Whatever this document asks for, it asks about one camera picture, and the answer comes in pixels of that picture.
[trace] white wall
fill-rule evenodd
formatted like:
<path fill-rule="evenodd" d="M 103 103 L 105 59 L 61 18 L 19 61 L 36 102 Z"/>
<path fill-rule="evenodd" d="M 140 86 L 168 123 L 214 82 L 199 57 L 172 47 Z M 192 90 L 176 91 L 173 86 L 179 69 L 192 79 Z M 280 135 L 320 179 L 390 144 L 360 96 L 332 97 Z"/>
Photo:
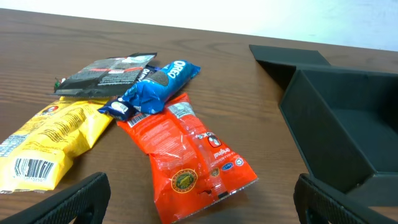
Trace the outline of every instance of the white wall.
<path fill-rule="evenodd" d="M 398 0 L 145 2 L 0 0 L 0 7 L 398 51 Z"/>

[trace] wooden table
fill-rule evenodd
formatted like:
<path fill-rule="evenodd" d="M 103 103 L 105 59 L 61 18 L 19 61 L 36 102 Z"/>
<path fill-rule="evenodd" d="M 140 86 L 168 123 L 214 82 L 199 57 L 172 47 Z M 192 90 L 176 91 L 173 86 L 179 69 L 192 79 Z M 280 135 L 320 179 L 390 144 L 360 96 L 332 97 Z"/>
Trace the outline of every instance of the wooden table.
<path fill-rule="evenodd" d="M 0 141 L 55 100 L 47 95 L 55 77 L 134 52 L 158 52 L 161 66 L 186 59 L 202 67 L 184 89 L 197 116 L 259 181 L 184 223 L 298 223 L 292 195 L 307 170 L 278 109 L 283 92 L 249 44 L 318 50 L 333 65 L 398 73 L 397 52 L 0 9 Z M 160 223 L 149 159 L 114 122 L 54 191 L 0 195 L 0 219 L 97 171 L 112 189 L 104 223 Z M 377 210 L 398 219 L 397 209 Z"/>

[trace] plastic wrapper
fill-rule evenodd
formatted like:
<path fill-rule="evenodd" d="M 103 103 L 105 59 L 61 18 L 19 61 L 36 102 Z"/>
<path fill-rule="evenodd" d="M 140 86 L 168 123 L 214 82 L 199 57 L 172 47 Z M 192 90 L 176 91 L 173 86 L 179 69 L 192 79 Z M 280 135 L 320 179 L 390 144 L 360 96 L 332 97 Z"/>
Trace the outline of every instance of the plastic wrapper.
<path fill-rule="evenodd" d="M 161 113 L 139 113 L 118 125 L 149 155 L 163 223 L 192 215 L 257 180 L 248 162 L 195 116 L 186 94 Z"/>
<path fill-rule="evenodd" d="M 128 57 L 97 60 L 56 84 L 53 95 L 72 97 L 121 96 L 137 80 L 156 53 L 136 53 Z"/>
<path fill-rule="evenodd" d="M 174 61 L 134 84 L 123 95 L 123 100 L 143 113 L 161 112 L 167 100 L 199 71 L 200 67 L 188 61 Z"/>
<path fill-rule="evenodd" d="M 137 78 L 137 82 L 142 81 L 145 77 L 152 75 L 160 70 L 158 67 L 146 66 Z M 116 100 L 110 100 L 103 107 L 98 109 L 98 112 L 109 115 L 120 121 L 127 121 L 132 115 L 136 113 L 136 109 L 125 102 L 121 97 Z"/>
<path fill-rule="evenodd" d="M 108 100 L 61 97 L 10 135 L 0 145 L 0 193 L 53 190 L 111 122 L 97 112 Z"/>

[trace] yellow snack package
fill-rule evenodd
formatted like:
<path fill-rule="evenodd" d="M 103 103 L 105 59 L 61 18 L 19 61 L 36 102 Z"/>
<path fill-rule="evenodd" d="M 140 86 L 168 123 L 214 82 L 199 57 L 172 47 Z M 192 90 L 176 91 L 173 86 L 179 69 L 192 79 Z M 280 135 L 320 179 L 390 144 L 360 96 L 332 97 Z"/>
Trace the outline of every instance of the yellow snack package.
<path fill-rule="evenodd" d="M 53 190 L 73 158 L 91 149 L 112 118 L 109 99 L 64 98 L 38 112 L 0 145 L 0 193 Z"/>

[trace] blue oval logo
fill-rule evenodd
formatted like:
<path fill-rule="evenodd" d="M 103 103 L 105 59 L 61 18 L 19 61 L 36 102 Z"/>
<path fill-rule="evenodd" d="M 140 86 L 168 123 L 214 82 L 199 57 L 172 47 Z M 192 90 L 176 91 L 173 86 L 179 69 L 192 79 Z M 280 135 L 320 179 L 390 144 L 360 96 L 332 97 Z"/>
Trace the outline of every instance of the blue oval logo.
<path fill-rule="evenodd" d="M 227 164 L 224 164 L 221 169 L 222 170 L 229 170 L 230 168 L 232 168 L 232 166 L 234 166 L 234 164 L 232 162 L 229 162 Z"/>

